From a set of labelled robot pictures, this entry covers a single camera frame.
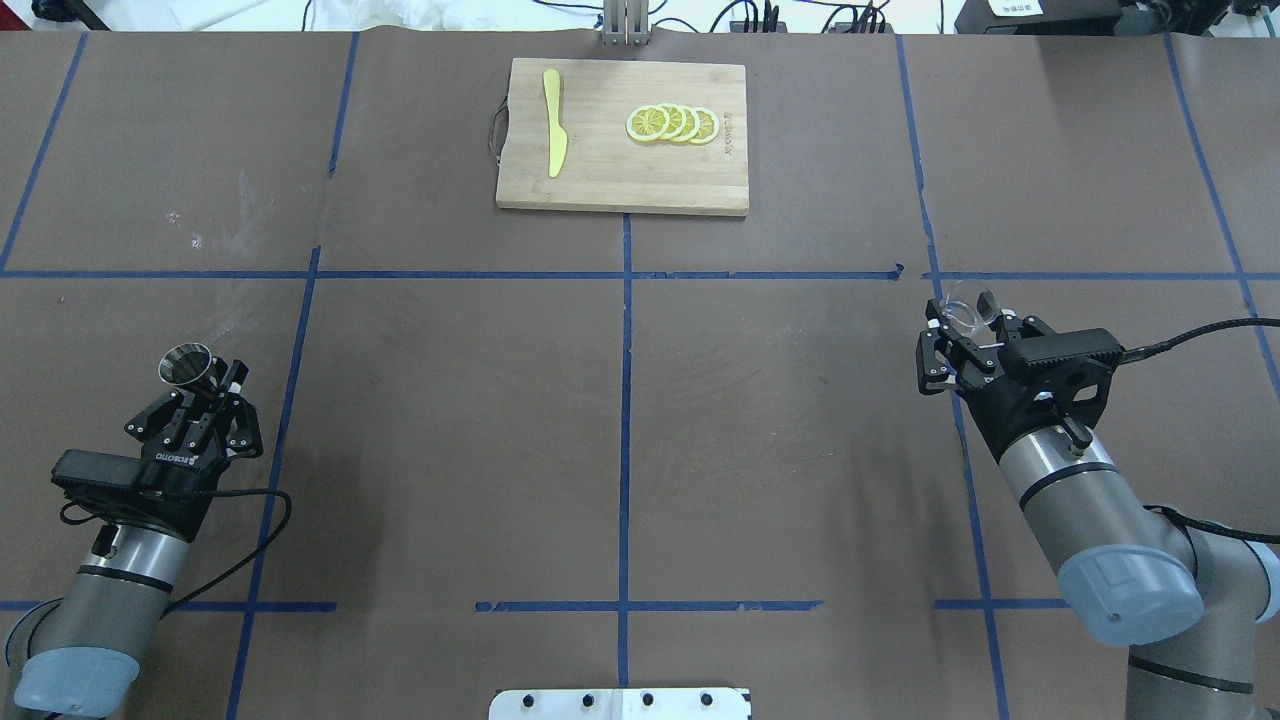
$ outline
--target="yellow knife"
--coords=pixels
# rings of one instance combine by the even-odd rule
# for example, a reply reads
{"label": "yellow knife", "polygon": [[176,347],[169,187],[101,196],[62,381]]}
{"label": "yellow knife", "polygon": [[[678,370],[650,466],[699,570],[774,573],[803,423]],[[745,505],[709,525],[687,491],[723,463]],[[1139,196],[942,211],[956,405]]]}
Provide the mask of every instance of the yellow knife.
{"label": "yellow knife", "polygon": [[548,69],[543,73],[543,90],[547,92],[547,124],[550,127],[550,152],[547,174],[556,177],[564,167],[564,152],[568,151],[568,133],[559,124],[559,72]]}

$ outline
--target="clear plastic cup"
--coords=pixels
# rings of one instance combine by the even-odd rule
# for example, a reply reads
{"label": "clear plastic cup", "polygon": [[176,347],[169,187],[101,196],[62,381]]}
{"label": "clear plastic cup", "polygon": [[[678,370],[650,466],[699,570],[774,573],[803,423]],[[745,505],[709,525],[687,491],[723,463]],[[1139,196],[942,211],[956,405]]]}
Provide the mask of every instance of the clear plastic cup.
{"label": "clear plastic cup", "polygon": [[991,292],[991,288],[982,282],[959,281],[942,296],[942,313],[960,334],[965,337],[978,334],[978,331],[986,329],[1000,314],[1000,304],[995,301],[995,292],[991,292],[991,307],[987,307],[986,313],[978,310],[978,299],[984,292]]}

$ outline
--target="lemon slice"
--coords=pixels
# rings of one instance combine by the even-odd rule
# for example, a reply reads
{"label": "lemon slice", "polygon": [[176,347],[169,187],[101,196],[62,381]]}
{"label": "lemon slice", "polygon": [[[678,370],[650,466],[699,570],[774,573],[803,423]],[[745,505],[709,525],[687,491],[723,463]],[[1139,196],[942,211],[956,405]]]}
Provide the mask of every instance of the lemon slice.
{"label": "lemon slice", "polygon": [[653,142],[667,132],[671,115],[660,105],[641,105],[627,118],[627,135],[637,142]]}
{"label": "lemon slice", "polygon": [[685,132],[672,137],[672,142],[689,142],[698,136],[698,128],[703,127],[703,118],[687,105],[680,106],[680,113],[685,115]]}
{"label": "lemon slice", "polygon": [[719,135],[719,115],[712,113],[707,108],[694,108],[694,115],[698,117],[698,131],[694,136],[689,138],[690,145],[707,145],[708,142],[716,140]]}
{"label": "lemon slice", "polygon": [[675,102],[663,102],[662,109],[667,110],[667,115],[671,122],[667,123],[667,132],[662,133],[663,140],[671,140],[677,135],[685,132],[685,126],[689,123],[689,118],[681,111],[684,105],[676,105]]}

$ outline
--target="white plate with holes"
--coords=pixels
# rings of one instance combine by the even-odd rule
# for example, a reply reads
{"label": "white plate with holes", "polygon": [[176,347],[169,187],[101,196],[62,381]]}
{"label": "white plate with holes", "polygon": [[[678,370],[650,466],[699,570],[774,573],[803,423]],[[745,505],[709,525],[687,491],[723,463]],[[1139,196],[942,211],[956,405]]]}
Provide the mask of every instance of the white plate with holes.
{"label": "white plate with holes", "polygon": [[750,720],[740,688],[504,691],[489,720]]}

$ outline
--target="cutting board handle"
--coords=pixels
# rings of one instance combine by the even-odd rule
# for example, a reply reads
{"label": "cutting board handle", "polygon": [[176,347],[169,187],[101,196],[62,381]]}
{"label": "cutting board handle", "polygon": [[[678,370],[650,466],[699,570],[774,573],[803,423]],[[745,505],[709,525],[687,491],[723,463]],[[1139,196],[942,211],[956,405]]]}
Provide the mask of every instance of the cutting board handle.
{"label": "cutting board handle", "polygon": [[507,109],[507,99],[503,97],[498,109],[493,111],[493,118],[489,119],[489,152],[493,155],[493,161],[497,165],[502,165],[502,149],[507,145],[507,135],[502,136],[502,145],[498,145],[498,118],[507,114],[507,122],[511,122],[511,114]]}

